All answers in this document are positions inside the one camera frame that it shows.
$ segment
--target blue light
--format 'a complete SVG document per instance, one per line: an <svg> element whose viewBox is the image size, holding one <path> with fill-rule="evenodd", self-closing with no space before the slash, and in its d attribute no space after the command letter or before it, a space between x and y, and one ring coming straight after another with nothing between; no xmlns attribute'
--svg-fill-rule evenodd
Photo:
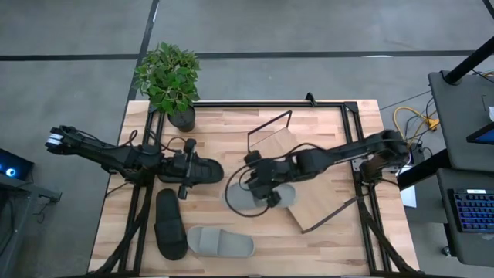
<svg viewBox="0 0 494 278"><path fill-rule="evenodd" d="M14 168L9 168L7 171L5 171L8 177L13 177L15 176L15 169Z"/></svg>

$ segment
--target black slide sandal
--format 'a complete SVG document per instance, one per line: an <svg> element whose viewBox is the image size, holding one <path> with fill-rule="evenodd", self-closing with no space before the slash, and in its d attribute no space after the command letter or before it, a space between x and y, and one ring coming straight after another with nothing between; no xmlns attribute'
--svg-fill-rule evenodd
<svg viewBox="0 0 494 278"><path fill-rule="evenodd" d="M161 255L169 260L178 260L187 253L187 235L180 216L180 207L175 192L163 189L156 196L157 247Z"/></svg>
<svg viewBox="0 0 494 278"><path fill-rule="evenodd" d="M221 181L224 176L223 167L219 162L209 158L199 158L192 164L189 181L193 185L211 184ZM158 175L157 177L165 183L182 183L183 180L183 178L166 175Z"/></svg>

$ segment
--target green leaves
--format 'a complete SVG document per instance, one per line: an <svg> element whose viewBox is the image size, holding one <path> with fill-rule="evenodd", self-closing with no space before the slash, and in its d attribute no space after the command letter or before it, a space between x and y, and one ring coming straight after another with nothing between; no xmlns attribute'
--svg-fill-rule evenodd
<svg viewBox="0 0 494 278"><path fill-rule="evenodd" d="M199 100L195 86L198 70L194 53L162 42L135 69L137 80L133 86L148 95L159 111L173 116L176 110L187 110Z"/></svg>

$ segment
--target potted plant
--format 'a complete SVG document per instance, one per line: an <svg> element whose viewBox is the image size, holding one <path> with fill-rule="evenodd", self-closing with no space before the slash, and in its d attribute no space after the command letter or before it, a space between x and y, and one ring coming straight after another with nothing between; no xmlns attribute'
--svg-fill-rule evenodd
<svg viewBox="0 0 494 278"><path fill-rule="evenodd" d="M188 132L195 126L192 105L199 100L195 87L198 70L199 61L193 52L162 42L148 52L142 65L136 68L135 87L148 95L160 112L167 114L171 124Z"/></svg>

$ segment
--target gray slide sandal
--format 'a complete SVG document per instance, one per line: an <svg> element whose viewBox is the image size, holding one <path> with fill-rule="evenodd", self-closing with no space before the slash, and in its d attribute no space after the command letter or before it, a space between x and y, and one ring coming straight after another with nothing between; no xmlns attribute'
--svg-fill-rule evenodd
<svg viewBox="0 0 494 278"><path fill-rule="evenodd" d="M254 241L250 236L220 228L192 227L188 230L187 242L192 251L201 256L248 258L254 254Z"/></svg>
<svg viewBox="0 0 494 278"><path fill-rule="evenodd" d="M243 188L248 188L246 184L236 183L228 188L228 202L234 209L256 209L265 208L268 204L266 200L257 200L252 193ZM287 208L296 202L296 190L292 185L282 184L273 189L279 193L281 201L276 205L277 208ZM222 203L227 206L225 193L222 195Z"/></svg>

